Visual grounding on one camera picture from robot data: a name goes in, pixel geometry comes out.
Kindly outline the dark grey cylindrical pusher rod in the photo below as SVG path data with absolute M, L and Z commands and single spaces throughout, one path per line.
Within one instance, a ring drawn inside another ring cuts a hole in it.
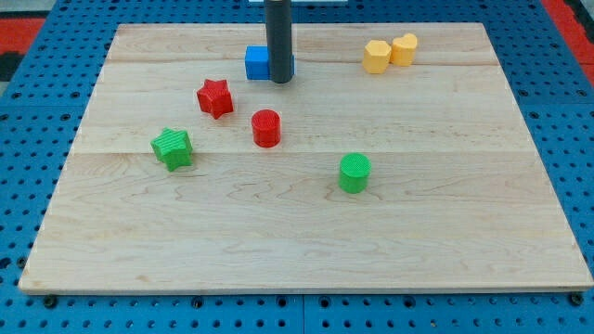
M 291 0 L 264 0 L 265 30 L 270 79 L 277 84 L 291 80 Z

